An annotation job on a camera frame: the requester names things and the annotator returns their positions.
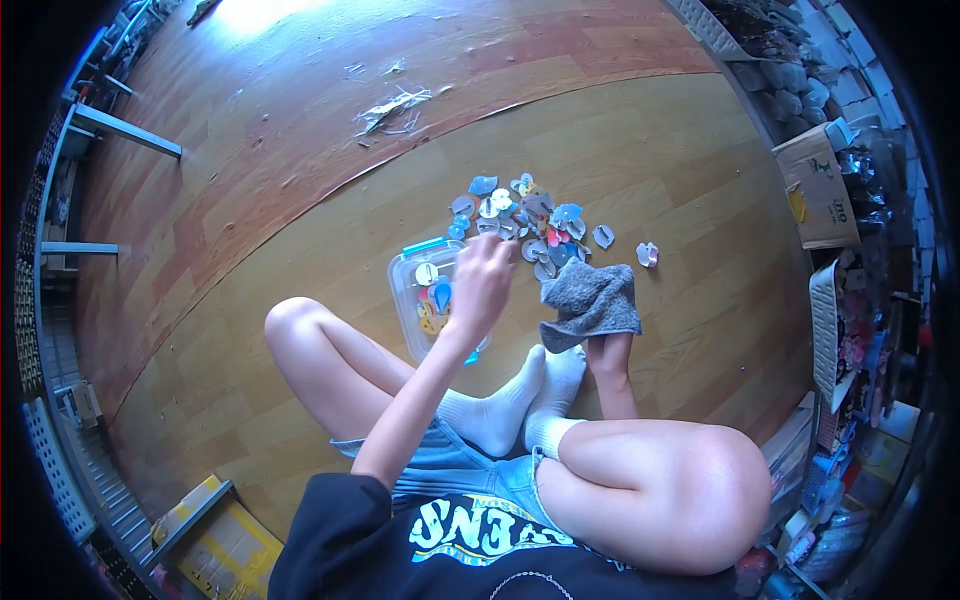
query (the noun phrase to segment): foot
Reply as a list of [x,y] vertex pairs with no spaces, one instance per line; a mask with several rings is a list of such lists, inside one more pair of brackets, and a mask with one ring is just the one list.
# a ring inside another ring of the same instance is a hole
[[587,354],[575,346],[566,352],[546,352],[543,386],[530,405],[523,430],[523,445],[533,450],[543,447],[544,453],[557,459],[557,447],[566,431],[581,420],[565,419],[566,411],[577,396],[587,369]]
[[523,418],[544,379],[543,346],[530,348],[520,372],[485,398],[447,391],[437,415],[461,438],[493,457],[506,455],[516,444]]

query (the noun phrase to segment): gray towel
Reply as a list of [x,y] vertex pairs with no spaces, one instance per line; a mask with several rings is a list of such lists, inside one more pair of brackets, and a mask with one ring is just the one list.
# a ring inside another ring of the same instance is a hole
[[540,288],[540,301],[556,308],[557,321],[540,322],[543,346],[559,354],[595,335],[643,333],[636,313],[634,270],[628,265],[595,269],[577,257]]

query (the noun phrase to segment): yellow tape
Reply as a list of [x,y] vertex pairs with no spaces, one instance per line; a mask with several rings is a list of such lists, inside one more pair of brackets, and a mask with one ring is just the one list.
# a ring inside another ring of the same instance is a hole
[[786,199],[790,202],[790,209],[793,210],[793,220],[800,224],[806,221],[806,200],[804,192],[800,191],[800,183],[794,183],[786,190]]
[[193,509],[181,502],[174,507],[174,513],[180,518],[181,521],[186,521],[186,518],[190,516],[190,513],[193,513]]
[[260,523],[253,520],[253,517],[248,513],[242,506],[240,506],[235,500],[231,500],[227,505],[227,512],[240,523],[240,526],[243,527],[247,533],[253,536],[253,538],[263,544],[263,547],[266,550],[271,551],[274,554],[274,557],[280,556],[280,550],[283,549],[283,544],[280,541],[271,536],[267,530],[263,528]]
[[225,566],[237,578],[237,584],[227,594],[227,598],[246,598],[252,591],[259,594],[262,598],[267,597],[267,587],[260,583],[258,574],[236,562],[236,559],[230,556],[227,550],[224,550],[224,547],[221,546],[220,542],[216,541],[213,536],[207,533],[202,534],[200,536],[200,543],[204,545],[204,548],[206,548],[220,564]]

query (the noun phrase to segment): wooden floor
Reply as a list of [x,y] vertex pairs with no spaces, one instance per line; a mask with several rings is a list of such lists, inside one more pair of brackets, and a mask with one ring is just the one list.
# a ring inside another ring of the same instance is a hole
[[[480,173],[533,173],[616,241],[592,264],[636,272],[644,335],[631,359],[640,414],[720,422],[758,442],[810,389],[808,268],[782,181],[727,81],[677,75],[569,92],[467,125],[354,181],[213,287],[150,359],[110,427],[128,482],[159,515],[211,471],[285,539],[306,479],[348,461],[282,380],[267,311],[316,298],[409,360],[386,278],[405,245],[441,235]],[[656,270],[635,247],[660,247]],[[492,345],[455,388],[485,395],[551,317],[517,269]],[[592,382],[573,414],[598,417]]]
[[[224,0],[190,29],[194,4],[159,30],[114,111],[182,160],[108,137],[91,164],[82,238],[122,249],[84,261],[78,293],[81,367],[108,420],[230,269],[351,178],[517,103],[717,70],[660,0]],[[381,75],[399,59],[404,72]],[[369,149],[352,137],[396,85],[448,84],[414,134]]]

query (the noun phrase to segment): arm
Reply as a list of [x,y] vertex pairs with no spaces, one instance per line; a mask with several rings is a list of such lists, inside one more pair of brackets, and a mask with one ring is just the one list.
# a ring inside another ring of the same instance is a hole
[[633,338],[633,333],[614,333],[587,342],[587,364],[597,383],[605,420],[640,418],[627,373]]
[[503,312],[515,262],[516,242],[501,242],[494,234],[470,239],[457,256],[457,289],[447,326],[373,426],[351,473],[394,488],[453,378]]

